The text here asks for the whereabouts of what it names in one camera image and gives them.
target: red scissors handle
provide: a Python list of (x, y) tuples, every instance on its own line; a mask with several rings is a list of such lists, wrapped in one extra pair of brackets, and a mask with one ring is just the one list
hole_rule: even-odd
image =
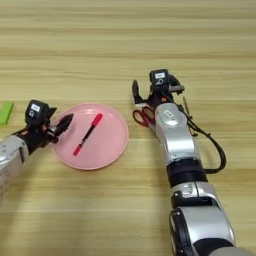
[(138, 123), (138, 124), (140, 124), (140, 125), (142, 125), (142, 126), (148, 127), (148, 121), (145, 119), (145, 117), (143, 116), (143, 113), (142, 113), (140, 110), (138, 110), (138, 109), (134, 110), (133, 113), (132, 113), (132, 116), (133, 116), (133, 119), (134, 119), (134, 121), (135, 121), (136, 123)]
[(152, 108), (150, 108), (150, 107), (143, 107), (142, 108), (142, 114), (143, 114), (144, 117), (146, 117), (148, 122), (150, 122), (153, 125), (156, 124), (155, 113), (154, 113)]

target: green object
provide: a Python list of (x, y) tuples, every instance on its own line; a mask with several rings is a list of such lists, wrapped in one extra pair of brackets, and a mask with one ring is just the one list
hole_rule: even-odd
[(4, 126), (8, 124), (10, 115), (13, 109), (13, 102), (6, 101), (2, 104), (0, 109), (0, 126)]

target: table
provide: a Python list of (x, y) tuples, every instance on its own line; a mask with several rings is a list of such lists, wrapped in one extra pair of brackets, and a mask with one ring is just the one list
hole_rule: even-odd
[[(0, 103), (15, 102), (0, 138), (22, 128), (30, 99), (118, 109), (130, 140), (99, 171), (38, 150), (0, 208), (0, 254), (172, 255), (170, 188), (157, 140), (131, 116), (131, 84), (149, 92), (148, 73), (168, 68), (186, 87), (194, 120), (226, 151), (209, 176), (237, 245), (256, 253), (256, 2), (251, 0), (10, 0), (0, 3)], [(197, 139), (204, 166), (218, 164)]]

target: scissors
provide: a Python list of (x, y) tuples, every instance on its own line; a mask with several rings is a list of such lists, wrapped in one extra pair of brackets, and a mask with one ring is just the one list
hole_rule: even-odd
[(132, 113), (133, 119), (139, 125), (150, 128), (153, 132), (156, 131), (155, 113), (150, 107), (143, 107), (142, 110), (136, 109)]

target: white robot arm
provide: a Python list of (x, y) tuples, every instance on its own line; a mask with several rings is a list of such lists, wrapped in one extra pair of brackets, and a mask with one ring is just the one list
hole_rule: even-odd
[[(166, 160), (171, 186), (169, 223), (171, 241), (176, 256), (249, 256), (235, 247), (231, 224), (208, 183), (207, 173), (216, 173), (226, 165), (226, 156), (219, 144), (205, 133), (174, 102), (173, 93), (184, 87), (168, 70), (150, 72), (150, 95), (139, 95), (138, 83), (133, 82), (136, 105), (147, 104), (155, 112), (155, 130)], [(204, 169), (191, 129), (204, 134), (219, 152), (221, 164), (216, 169)]]

